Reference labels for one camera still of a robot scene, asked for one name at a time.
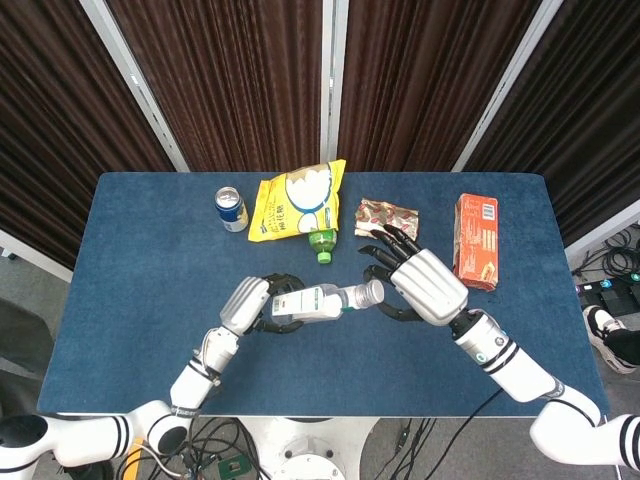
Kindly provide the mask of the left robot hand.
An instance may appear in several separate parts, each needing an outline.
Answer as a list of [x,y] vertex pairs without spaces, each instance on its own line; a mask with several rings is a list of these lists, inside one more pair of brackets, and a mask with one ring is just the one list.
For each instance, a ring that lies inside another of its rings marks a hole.
[[273,273],[265,277],[248,276],[236,287],[220,312],[221,325],[238,337],[252,331],[289,334],[302,327],[301,320],[277,324],[272,315],[263,319],[263,307],[279,294],[302,290],[304,283],[291,274]]

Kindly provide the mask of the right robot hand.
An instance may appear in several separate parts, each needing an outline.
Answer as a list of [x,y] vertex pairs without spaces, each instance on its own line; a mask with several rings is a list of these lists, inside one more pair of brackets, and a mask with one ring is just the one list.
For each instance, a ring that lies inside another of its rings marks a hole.
[[467,287],[429,249],[391,224],[372,235],[378,243],[358,252],[376,260],[368,272],[395,289],[410,306],[411,316],[445,326],[467,307]]

